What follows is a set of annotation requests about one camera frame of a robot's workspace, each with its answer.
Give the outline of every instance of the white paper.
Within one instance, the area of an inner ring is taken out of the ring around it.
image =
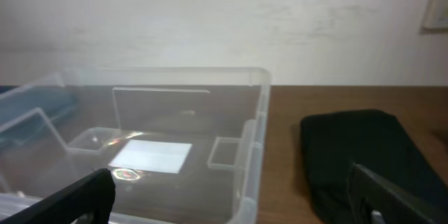
[[[191,143],[167,143],[132,139],[114,157],[109,166],[149,172],[180,172]]]

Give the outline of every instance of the plastic container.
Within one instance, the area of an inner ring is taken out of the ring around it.
[[[70,69],[0,94],[0,219],[106,167],[110,224],[255,223],[263,69]]]

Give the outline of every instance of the black cloth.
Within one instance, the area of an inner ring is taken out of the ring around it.
[[[300,124],[300,141],[312,206],[326,223],[354,223],[347,196],[352,163],[448,209],[445,184],[393,115],[378,110],[311,115]]]

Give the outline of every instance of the wooden table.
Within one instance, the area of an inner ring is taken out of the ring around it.
[[[448,87],[272,87],[262,171],[259,224],[321,223],[313,213],[299,139],[305,116],[381,109],[398,117],[417,148],[448,184]]]

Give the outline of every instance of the white wall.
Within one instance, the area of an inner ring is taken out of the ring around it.
[[[0,84],[64,67],[265,67],[275,84],[448,85],[428,0],[0,0]]]

